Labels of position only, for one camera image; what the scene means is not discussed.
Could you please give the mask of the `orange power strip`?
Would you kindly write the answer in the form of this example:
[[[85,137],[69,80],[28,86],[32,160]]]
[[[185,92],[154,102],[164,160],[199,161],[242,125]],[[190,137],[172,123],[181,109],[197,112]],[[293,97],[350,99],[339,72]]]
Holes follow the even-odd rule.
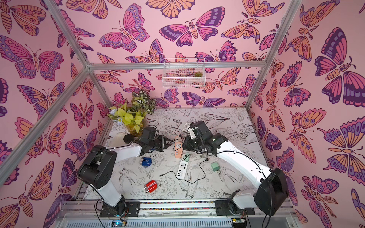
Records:
[[[181,159],[183,153],[183,141],[179,135],[175,137],[175,145],[173,152],[175,153],[175,157],[177,159]]]

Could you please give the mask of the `green charger adapter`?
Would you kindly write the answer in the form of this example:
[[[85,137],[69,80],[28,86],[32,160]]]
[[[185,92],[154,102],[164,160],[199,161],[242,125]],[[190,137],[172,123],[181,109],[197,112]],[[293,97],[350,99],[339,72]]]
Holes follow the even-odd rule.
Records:
[[[189,162],[189,159],[190,159],[190,154],[185,154],[184,158],[183,158],[183,161]]]
[[[214,172],[217,172],[220,170],[221,167],[217,162],[213,162],[213,163],[211,163],[211,168]]]

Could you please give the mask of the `white power strip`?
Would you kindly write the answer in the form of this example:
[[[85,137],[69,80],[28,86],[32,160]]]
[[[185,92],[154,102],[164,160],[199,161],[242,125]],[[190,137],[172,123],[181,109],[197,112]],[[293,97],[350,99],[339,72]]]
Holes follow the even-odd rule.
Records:
[[[188,162],[185,160],[180,161],[178,166],[178,171],[176,172],[176,177],[179,180],[183,180],[185,178],[187,172]]]

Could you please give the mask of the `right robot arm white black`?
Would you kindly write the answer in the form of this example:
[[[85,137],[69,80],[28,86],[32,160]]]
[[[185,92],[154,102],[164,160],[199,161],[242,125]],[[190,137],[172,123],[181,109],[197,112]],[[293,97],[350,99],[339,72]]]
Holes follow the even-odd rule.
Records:
[[[267,216],[274,216],[289,196],[285,174],[279,168],[271,169],[250,158],[222,134],[212,134],[204,121],[191,123],[188,136],[192,147],[200,152],[218,157],[231,164],[249,180],[254,191],[236,191],[227,200],[232,214],[241,214],[245,209],[258,208]]]

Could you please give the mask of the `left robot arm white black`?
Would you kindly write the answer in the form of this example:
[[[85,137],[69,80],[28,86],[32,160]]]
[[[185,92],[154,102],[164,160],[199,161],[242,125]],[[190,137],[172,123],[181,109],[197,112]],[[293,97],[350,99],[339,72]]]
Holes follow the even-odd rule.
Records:
[[[111,181],[115,164],[148,152],[162,152],[172,145],[168,140],[155,127],[148,126],[137,139],[127,134],[124,137],[126,145],[112,148],[94,146],[81,164],[77,177],[97,192],[111,216],[124,216],[127,214],[125,198]]]

